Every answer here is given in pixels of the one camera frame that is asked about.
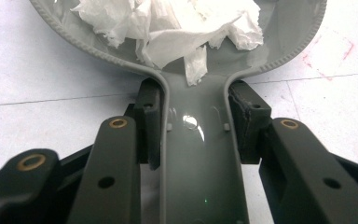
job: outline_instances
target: screw hole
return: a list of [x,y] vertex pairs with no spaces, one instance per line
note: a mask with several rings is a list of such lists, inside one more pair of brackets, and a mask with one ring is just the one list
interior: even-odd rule
[[17,164],[17,169],[20,171],[30,171],[36,169],[45,163],[46,157],[42,154],[33,154],[25,157]]
[[98,187],[101,189],[107,189],[109,187],[112,187],[115,184],[115,179],[112,176],[107,176],[98,182]]
[[340,189],[341,188],[341,185],[339,184],[339,182],[332,178],[325,178],[324,183],[325,183],[325,185],[327,185],[328,187],[330,187],[332,189]]
[[151,107],[153,107],[153,104],[144,104],[145,109],[150,109]]
[[122,128],[127,125],[127,121],[125,119],[114,119],[109,123],[112,128]]
[[281,125],[285,126],[289,129],[296,129],[298,128],[298,124],[290,119],[284,119],[281,121]]

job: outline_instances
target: red stain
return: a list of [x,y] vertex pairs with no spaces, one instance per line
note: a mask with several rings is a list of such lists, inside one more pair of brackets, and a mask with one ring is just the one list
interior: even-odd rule
[[[320,48],[319,47],[319,45],[318,45],[318,43],[320,42],[320,40],[321,40],[321,38],[322,38],[323,36],[322,35],[318,35],[317,37],[316,37],[316,39],[313,41],[313,43],[312,43],[312,46],[311,46],[311,48],[310,48],[310,50],[307,52],[307,53],[305,53],[304,54],[304,56],[302,57],[302,61],[303,61],[303,63],[306,65],[306,66],[308,66],[309,68],[312,68],[312,69],[314,69],[314,70],[316,70],[320,75],[321,75],[321,77],[323,77],[323,78],[325,78],[325,79],[327,79],[327,80],[329,80],[329,81],[332,81],[333,80],[333,77],[328,77],[324,72],[325,71],[322,71],[323,70],[323,68],[321,68],[321,67],[319,67],[318,66],[318,64],[316,64],[316,66],[314,66],[314,64],[312,63],[312,58],[313,57],[315,57],[313,54],[315,54],[314,52],[312,52],[312,50],[313,49],[315,49],[315,48]],[[341,37],[342,38],[342,41],[345,43],[347,43],[347,45],[348,45],[348,43],[349,43],[349,45],[348,45],[348,49],[346,50],[346,51],[344,51],[343,52],[343,54],[342,54],[342,58],[341,58],[341,62],[340,63],[338,63],[338,66],[340,66],[341,64],[342,64],[342,62],[344,62],[346,59],[347,59],[347,57],[351,54],[351,51],[353,50],[353,48],[354,48],[354,44],[348,39],[348,38],[346,38],[346,37]]]
[[344,53],[344,57],[342,58],[342,61],[344,61],[345,59],[347,59],[348,55],[350,55],[350,53],[351,53],[351,51],[352,51],[352,49],[353,49],[353,47],[354,47],[354,44],[353,44],[351,41],[349,41],[349,42],[350,42],[350,44],[351,44],[351,47]]

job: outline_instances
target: floor tile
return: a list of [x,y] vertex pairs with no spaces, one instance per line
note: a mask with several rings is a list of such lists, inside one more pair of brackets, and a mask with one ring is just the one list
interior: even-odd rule
[[100,124],[110,117],[123,115],[134,97],[0,105],[0,168],[27,149],[50,148],[64,158],[91,145]]
[[259,165],[243,165],[242,178],[250,223],[274,223],[258,173]]
[[329,0],[319,32],[303,52],[282,67],[245,80],[259,83],[353,74],[358,74],[358,1]]
[[0,8],[0,104],[135,93],[145,79],[76,49],[28,1]]
[[298,119],[296,107],[286,81],[250,84],[272,108],[273,118]]
[[289,81],[300,120],[333,153],[358,161],[358,76]]

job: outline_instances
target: white tissue paper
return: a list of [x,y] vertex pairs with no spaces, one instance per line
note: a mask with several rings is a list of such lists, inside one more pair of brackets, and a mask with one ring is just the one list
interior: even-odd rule
[[73,11],[110,46],[136,39],[135,53],[148,66],[184,57],[189,86],[207,73],[206,42],[219,49],[228,36],[237,49],[263,44],[253,0],[80,0]]

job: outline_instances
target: textured rim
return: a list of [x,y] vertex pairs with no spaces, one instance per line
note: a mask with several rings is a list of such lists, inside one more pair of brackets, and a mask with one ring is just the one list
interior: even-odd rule
[[[148,74],[149,76],[151,75],[152,77],[157,78],[160,81],[163,79],[161,74],[158,71],[154,70],[153,68],[147,67],[146,65],[140,65],[137,63],[127,62],[125,60],[119,59],[112,55],[103,53],[103,52],[101,52],[97,49],[94,49],[94,48],[82,43],[81,41],[75,39],[72,35],[70,35],[68,32],[66,32],[58,22],[56,22],[49,16],[49,14],[46,12],[45,9],[43,9],[43,7],[40,6],[40,4],[37,0],[30,0],[30,2],[32,3],[32,5],[36,9],[36,11],[39,13],[39,15],[43,18],[43,20],[57,34],[59,34],[66,41],[68,41],[72,45],[76,46],[77,48],[79,48],[79,49],[99,58],[99,59],[105,60],[109,63],[115,64],[117,66],[120,66],[124,69],[130,70],[132,72],[144,74],[144,75]],[[262,66],[254,68],[254,69],[245,69],[240,72],[237,72],[237,73],[233,74],[233,76],[232,76],[233,79],[235,80],[235,79],[238,79],[241,77],[248,77],[248,76],[265,73],[267,71],[270,71],[272,69],[280,67],[280,66],[284,65],[285,63],[288,63],[289,61],[294,59],[315,37],[316,33],[318,32],[318,30],[322,24],[326,6],[327,6],[327,0],[323,0],[320,3],[319,13],[316,16],[315,23],[313,24],[308,37],[305,38],[304,42],[301,45],[299,45],[295,50],[293,50],[293,52],[285,55],[284,57],[276,60],[275,62],[264,64]]]
[[[326,8],[327,8],[327,0],[323,0],[319,5],[319,13],[315,18],[315,22],[313,23],[310,33],[304,39],[302,44],[300,44],[297,48],[295,48],[295,50],[293,50],[293,52],[285,55],[284,57],[276,60],[275,62],[264,64],[264,65],[260,66],[257,69],[259,74],[265,73],[267,71],[270,71],[272,69],[280,67],[280,66],[284,65],[285,63],[288,63],[289,61],[294,59],[299,53],[301,53],[304,50],[304,48],[307,47],[307,45],[310,43],[310,41],[312,41],[312,39],[315,37],[316,33],[318,33],[319,28],[321,27],[322,21],[324,19],[324,13],[326,11]],[[238,76],[246,76],[246,75],[248,75],[246,73],[246,70],[238,73]]]
[[62,28],[62,26],[56,22],[55,20],[53,20],[51,18],[51,16],[49,15],[49,13],[46,12],[46,10],[39,4],[39,2],[37,0],[30,0],[31,4],[34,6],[34,9],[36,9],[36,11],[39,13],[39,15],[42,17],[42,19],[58,34],[60,35],[63,39],[65,39],[67,42],[71,43],[72,45],[74,45],[75,47],[87,52],[88,54],[102,59],[104,61],[107,61],[109,63],[115,64],[117,66],[120,66],[126,70],[138,73],[138,74],[143,74],[143,75],[148,75],[154,78],[157,78],[158,80],[162,80],[162,76],[158,73],[158,71],[149,68],[145,65],[140,65],[137,63],[130,63],[127,62],[125,60],[119,59],[117,57],[114,57],[112,55],[106,54],[104,52],[101,52],[97,49],[94,49],[84,43],[82,43],[81,41],[77,40],[76,38],[74,38],[72,35],[70,35],[68,32],[65,31],[65,29]]

